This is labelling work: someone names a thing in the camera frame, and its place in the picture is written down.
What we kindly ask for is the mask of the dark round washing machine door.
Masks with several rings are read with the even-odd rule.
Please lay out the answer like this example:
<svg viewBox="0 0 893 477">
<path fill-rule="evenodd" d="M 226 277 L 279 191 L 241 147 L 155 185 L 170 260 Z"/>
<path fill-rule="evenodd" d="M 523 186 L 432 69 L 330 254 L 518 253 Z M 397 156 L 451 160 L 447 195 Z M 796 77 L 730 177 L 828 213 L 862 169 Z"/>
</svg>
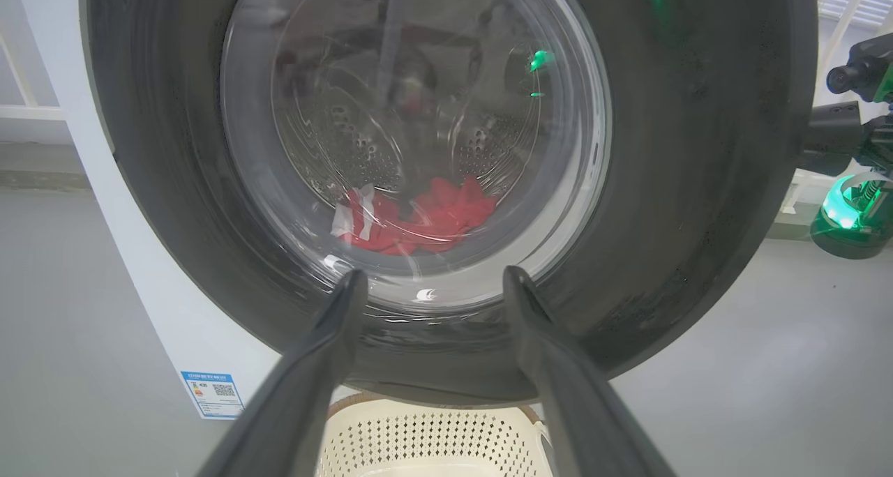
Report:
<svg viewBox="0 0 893 477">
<path fill-rule="evenodd" d="M 353 388 L 535 400 L 505 312 L 523 268 L 611 376 L 689 330 L 788 190 L 816 76 L 814 0 L 237 0 L 220 110 L 299 285 L 368 278 Z M 495 212 L 446 252 L 331 235 L 337 203 L 475 177 Z M 281 354 L 297 338 L 288 344 Z"/>
</svg>

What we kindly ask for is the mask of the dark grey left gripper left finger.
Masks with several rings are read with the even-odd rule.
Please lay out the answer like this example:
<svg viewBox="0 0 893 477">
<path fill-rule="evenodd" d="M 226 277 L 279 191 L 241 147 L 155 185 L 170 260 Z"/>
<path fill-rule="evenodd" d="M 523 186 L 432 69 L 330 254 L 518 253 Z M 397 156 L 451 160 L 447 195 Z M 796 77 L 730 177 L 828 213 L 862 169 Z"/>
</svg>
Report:
<svg viewBox="0 0 893 477">
<path fill-rule="evenodd" d="M 353 369 L 367 299 L 367 275 L 345 274 L 197 477 L 315 476 L 331 396 Z"/>
</svg>

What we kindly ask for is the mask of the red and white garment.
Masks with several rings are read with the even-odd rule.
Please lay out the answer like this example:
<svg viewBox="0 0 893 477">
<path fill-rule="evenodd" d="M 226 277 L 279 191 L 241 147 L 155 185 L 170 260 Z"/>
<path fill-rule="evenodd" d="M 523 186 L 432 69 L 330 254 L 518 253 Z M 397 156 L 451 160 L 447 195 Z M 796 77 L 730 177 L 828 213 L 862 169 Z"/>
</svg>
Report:
<svg viewBox="0 0 893 477">
<path fill-rule="evenodd" d="M 459 187 L 434 178 L 427 193 L 410 201 L 410 213 L 405 215 L 398 201 L 369 184 L 349 189 L 337 203 L 331 235 L 389 257 L 446 252 L 482 226 L 499 200 L 497 195 L 485 195 L 475 177 L 467 177 Z"/>
</svg>

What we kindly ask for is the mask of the blue energy label sticker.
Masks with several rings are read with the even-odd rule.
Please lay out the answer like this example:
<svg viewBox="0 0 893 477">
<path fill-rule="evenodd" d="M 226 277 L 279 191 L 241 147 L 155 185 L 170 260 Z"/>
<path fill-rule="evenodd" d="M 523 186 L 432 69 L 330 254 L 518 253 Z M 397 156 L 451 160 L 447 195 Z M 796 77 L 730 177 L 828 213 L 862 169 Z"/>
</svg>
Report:
<svg viewBox="0 0 893 477">
<path fill-rule="evenodd" d="M 181 371 L 185 387 L 202 419 L 235 420 L 243 411 L 243 400 L 232 375 Z"/>
</svg>

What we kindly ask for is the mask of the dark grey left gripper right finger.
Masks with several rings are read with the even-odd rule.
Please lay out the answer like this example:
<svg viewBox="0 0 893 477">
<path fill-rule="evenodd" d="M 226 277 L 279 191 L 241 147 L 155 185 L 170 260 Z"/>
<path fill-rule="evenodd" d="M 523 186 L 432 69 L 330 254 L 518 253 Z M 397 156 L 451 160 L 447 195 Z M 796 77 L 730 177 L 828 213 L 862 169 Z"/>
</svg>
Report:
<svg viewBox="0 0 893 477">
<path fill-rule="evenodd" d="M 516 360 L 544 407 L 559 477 L 676 477 L 580 345 L 555 324 L 523 268 L 504 270 Z"/>
</svg>

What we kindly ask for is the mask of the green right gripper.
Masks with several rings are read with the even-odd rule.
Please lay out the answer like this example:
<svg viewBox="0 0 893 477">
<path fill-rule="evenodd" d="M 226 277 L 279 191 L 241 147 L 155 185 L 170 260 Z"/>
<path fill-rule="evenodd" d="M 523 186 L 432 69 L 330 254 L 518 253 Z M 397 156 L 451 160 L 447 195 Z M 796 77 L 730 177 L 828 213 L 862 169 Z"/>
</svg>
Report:
<svg viewBox="0 0 893 477">
<path fill-rule="evenodd" d="M 814 107 L 802 144 L 801 169 L 838 176 L 848 169 L 861 146 L 859 165 L 893 174 L 893 63 L 887 65 L 873 99 L 886 103 L 889 111 L 864 126 L 858 103 Z"/>
</svg>

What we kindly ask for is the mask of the cream perforated laundry basket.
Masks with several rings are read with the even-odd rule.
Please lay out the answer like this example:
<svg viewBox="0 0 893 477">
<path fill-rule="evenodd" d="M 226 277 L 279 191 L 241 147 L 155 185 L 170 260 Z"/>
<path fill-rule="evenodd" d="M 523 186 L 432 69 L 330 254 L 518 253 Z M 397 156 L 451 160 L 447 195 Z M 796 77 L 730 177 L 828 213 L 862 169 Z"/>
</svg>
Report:
<svg viewBox="0 0 893 477">
<path fill-rule="evenodd" d="M 315 477 L 556 477 L 532 407 L 441 409 L 371 395 L 332 404 Z"/>
</svg>

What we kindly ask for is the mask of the white front-load washing machine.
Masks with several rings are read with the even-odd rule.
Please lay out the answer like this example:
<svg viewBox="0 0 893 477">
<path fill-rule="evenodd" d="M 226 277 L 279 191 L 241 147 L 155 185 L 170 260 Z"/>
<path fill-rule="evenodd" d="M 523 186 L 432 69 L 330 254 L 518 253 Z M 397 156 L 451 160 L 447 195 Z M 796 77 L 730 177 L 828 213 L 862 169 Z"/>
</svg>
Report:
<svg viewBox="0 0 893 477">
<path fill-rule="evenodd" d="M 327 293 L 262 222 L 220 110 L 237 0 L 19 0 L 115 245 L 179 384 L 251 400 Z"/>
</svg>

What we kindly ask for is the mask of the white window frame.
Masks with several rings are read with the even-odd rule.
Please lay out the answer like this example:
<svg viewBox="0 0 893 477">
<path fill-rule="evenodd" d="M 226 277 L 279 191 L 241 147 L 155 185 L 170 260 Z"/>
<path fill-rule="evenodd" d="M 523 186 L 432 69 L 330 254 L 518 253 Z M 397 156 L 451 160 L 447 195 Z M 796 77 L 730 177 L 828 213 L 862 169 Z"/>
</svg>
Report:
<svg viewBox="0 0 893 477">
<path fill-rule="evenodd" d="M 0 27 L 0 142 L 71 144 L 65 114 L 39 54 L 20 56 L 19 36 Z"/>
</svg>

